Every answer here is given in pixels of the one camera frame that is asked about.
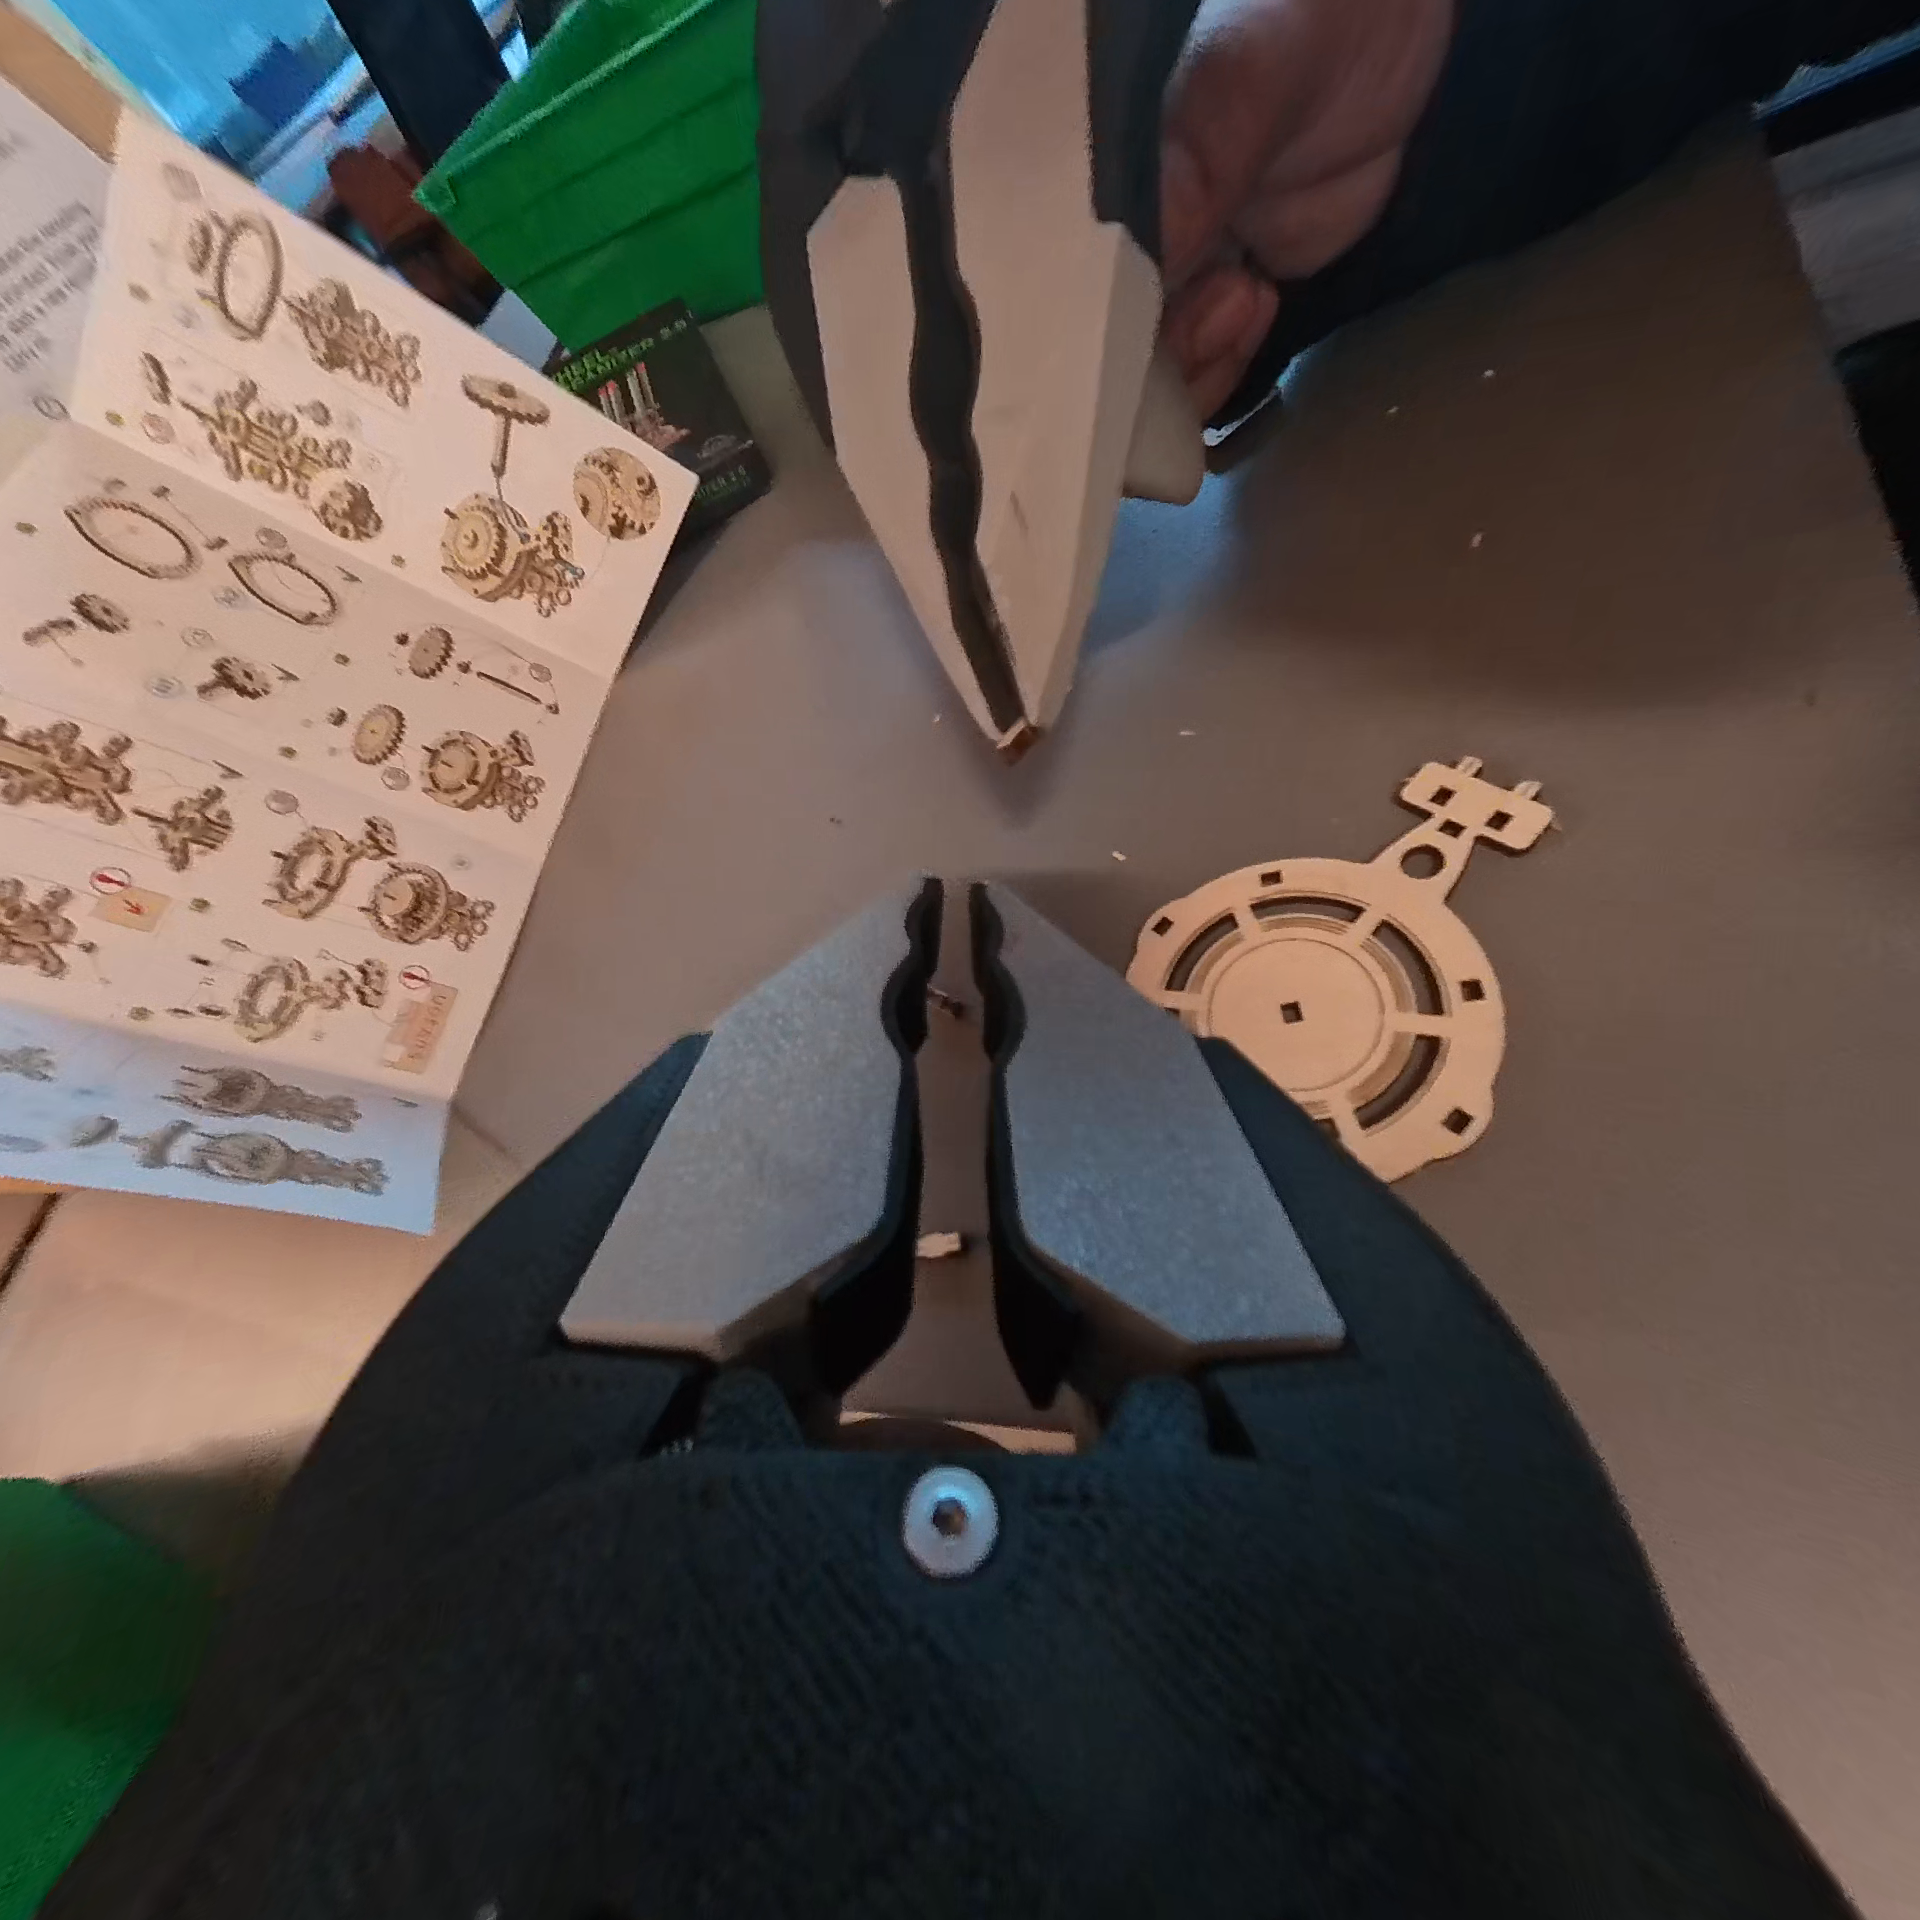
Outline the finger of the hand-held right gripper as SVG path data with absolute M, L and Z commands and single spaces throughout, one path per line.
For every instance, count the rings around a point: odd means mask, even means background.
M 990 741 L 1057 728 L 1156 343 L 1169 11 L 930 11 L 909 429 Z
M 998 722 L 990 713 L 978 668 L 951 615 L 951 563 L 930 548 L 930 464 L 909 429 L 909 249 L 902 249 L 902 199 L 894 181 L 845 181 L 825 210 L 806 234 L 813 270 L 813 325 L 817 325 L 817 378 L 825 378 L 825 442 L 839 464 L 930 648 L 956 697 L 990 741 Z

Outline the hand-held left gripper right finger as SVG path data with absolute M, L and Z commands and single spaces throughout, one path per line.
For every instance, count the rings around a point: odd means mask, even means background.
M 991 1336 L 1034 1405 L 1350 1338 L 1206 1049 L 972 884 Z

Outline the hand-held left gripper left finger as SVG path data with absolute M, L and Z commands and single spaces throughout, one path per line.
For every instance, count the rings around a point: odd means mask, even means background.
M 902 884 L 712 1016 L 564 1303 L 575 1351 L 753 1366 L 806 1414 L 894 1351 L 943 905 L 943 884 Z

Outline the round wooden disc part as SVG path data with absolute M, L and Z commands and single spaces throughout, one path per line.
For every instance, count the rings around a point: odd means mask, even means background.
M 1455 915 L 1479 849 L 1551 834 L 1541 783 L 1479 750 L 1397 783 L 1377 861 L 1259 861 L 1144 915 L 1131 990 L 1191 1043 L 1230 1043 L 1377 1180 L 1463 1162 L 1500 1116 L 1505 994 Z

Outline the person's right forearm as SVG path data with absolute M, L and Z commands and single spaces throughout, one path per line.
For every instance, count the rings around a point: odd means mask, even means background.
M 1339 318 L 1377 318 L 1651 181 L 1694 129 L 1823 60 L 1845 11 L 1500 0 L 1463 11 L 1383 215 L 1339 258 Z

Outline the dark model kit box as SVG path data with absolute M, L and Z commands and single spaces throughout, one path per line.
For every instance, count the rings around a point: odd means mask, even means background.
M 694 299 L 654 299 L 596 343 L 551 343 L 539 378 L 694 471 L 681 548 L 767 497 L 772 464 L 734 397 Z

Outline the person's right hand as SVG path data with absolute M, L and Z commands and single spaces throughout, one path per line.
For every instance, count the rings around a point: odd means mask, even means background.
M 1206 0 L 1156 107 L 1156 343 L 1211 421 L 1278 292 L 1392 201 L 1455 0 Z

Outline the green corrugated box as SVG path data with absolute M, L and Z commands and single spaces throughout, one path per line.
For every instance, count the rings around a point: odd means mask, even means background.
M 211 1574 L 74 1494 L 0 1486 L 0 1911 L 32 1920 L 200 1662 Z
M 557 343 L 760 299 L 753 0 L 581 0 L 418 170 L 417 201 Z

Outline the folded instruction sheet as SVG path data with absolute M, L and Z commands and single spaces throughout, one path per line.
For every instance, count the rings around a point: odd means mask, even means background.
M 694 464 L 145 114 L 0 201 L 7 1189 L 418 1237 Z

